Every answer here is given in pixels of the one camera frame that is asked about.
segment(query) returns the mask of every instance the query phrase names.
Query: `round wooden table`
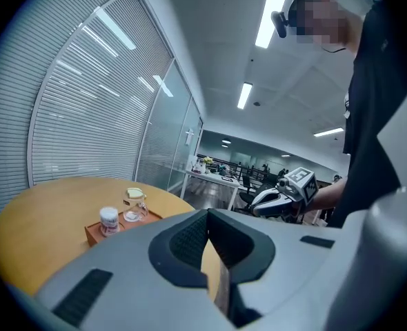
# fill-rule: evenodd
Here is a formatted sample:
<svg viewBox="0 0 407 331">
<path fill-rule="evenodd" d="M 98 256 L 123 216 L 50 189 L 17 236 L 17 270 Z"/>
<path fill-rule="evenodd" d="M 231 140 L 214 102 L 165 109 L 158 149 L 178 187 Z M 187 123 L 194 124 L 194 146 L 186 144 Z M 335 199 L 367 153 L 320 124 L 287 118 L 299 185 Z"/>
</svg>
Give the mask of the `round wooden table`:
<svg viewBox="0 0 407 331">
<path fill-rule="evenodd" d="M 169 192 L 123 179 L 73 177 L 24 190 L 0 214 L 0 275 L 28 294 L 87 249 L 84 227 L 99 221 L 104 206 L 125 208 L 126 188 L 140 188 L 150 211 L 162 218 L 194 208 Z M 210 297 L 219 286 L 220 259 L 208 242 L 202 272 Z"/>
</svg>

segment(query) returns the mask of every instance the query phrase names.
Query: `office chair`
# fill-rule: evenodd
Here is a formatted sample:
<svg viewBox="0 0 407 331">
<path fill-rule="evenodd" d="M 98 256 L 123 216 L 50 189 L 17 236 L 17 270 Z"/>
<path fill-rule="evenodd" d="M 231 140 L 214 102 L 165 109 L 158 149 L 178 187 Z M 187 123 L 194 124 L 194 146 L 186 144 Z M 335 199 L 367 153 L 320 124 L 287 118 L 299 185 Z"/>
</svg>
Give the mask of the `office chair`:
<svg viewBox="0 0 407 331">
<path fill-rule="evenodd" d="M 244 187 L 246 188 L 246 192 L 240 192 L 239 196 L 242 199 L 242 201 L 246 202 L 246 206 L 244 207 L 244 209 L 247 210 L 250 207 L 252 200 L 254 200 L 254 196 L 250 194 L 251 190 L 250 177 L 246 174 L 242 174 L 242 180 L 244 183 Z"/>
<path fill-rule="evenodd" d="M 244 201 L 246 203 L 246 206 L 244 208 L 237 208 L 237 209 L 235 209 L 235 211 L 239 212 L 239 213 L 252 214 L 250 206 L 251 206 L 251 203 L 254 201 L 254 198 L 258 194 L 260 194 L 262 191 L 267 190 L 267 189 L 271 189 L 271 188 L 275 187 L 275 185 L 272 185 L 272 184 L 269 184 L 269 183 L 263 183 L 263 184 L 261 184 L 259 186 L 258 189 L 256 189 L 255 194 L 252 195 L 252 194 L 249 193 L 249 190 L 250 190 L 250 178 L 249 177 L 246 177 L 246 178 L 247 178 L 247 182 L 248 182 L 248 186 L 249 186 L 248 191 L 247 192 L 241 192 L 239 194 L 242 201 Z"/>
</svg>

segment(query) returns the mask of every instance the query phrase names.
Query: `bottle lid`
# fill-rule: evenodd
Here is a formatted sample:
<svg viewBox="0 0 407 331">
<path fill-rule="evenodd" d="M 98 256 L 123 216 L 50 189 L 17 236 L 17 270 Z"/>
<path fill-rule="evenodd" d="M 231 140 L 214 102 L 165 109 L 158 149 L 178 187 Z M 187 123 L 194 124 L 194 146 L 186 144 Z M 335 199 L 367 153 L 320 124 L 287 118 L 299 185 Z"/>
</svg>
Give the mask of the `bottle lid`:
<svg viewBox="0 0 407 331">
<path fill-rule="evenodd" d="M 99 210 L 99 216 L 106 221 L 112 221 L 118 215 L 118 210 L 114 207 L 102 207 Z"/>
<path fill-rule="evenodd" d="M 126 190 L 126 196 L 129 199 L 132 199 L 132 200 L 142 199 L 143 198 L 143 192 L 139 188 L 128 188 Z"/>
</svg>

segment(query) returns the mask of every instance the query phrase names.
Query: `small white bottle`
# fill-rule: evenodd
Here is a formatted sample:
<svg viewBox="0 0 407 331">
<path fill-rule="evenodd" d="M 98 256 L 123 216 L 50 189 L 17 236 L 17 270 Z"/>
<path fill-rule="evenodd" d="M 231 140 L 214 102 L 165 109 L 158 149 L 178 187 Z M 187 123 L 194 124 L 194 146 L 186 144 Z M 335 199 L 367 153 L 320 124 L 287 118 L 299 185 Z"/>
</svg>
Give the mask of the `small white bottle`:
<svg viewBox="0 0 407 331">
<path fill-rule="evenodd" d="M 109 237 L 119 231 L 118 210 L 114 207 L 102 207 L 99 211 L 101 217 L 101 233 Z"/>
</svg>

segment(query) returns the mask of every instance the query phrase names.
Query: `ceiling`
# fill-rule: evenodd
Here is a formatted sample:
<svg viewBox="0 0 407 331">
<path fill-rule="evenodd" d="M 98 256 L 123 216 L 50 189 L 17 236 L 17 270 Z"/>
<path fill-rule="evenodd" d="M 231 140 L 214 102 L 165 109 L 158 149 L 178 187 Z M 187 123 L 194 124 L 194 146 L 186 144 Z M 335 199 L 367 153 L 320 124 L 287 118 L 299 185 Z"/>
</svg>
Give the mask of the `ceiling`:
<svg viewBox="0 0 407 331">
<path fill-rule="evenodd" d="M 329 54 L 293 36 L 280 39 L 276 33 L 267 49 L 255 46 L 265 1 L 172 0 L 203 89 L 208 109 L 205 127 L 224 132 L 218 126 L 211 128 L 213 121 L 223 120 L 240 133 L 254 128 L 269 137 L 291 140 L 299 152 L 294 154 L 301 157 L 322 158 L 324 166 L 329 161 L 345 165 L 343 132 L 318 139 L 312 134 L 344 126 L 344 96 L 353 56 L 347 51 Z M 370 7 L 370 0 L 338 1 L 357 14 Z M 286 0 L 285 11 L 290 2 Z M 237 102 L 243 82 L 253 88 L 240 110 Z M 256 101 L 260 107 L 253 105 Z M 306 155 L 304 146 L 321 157 Z"/>
</svg>

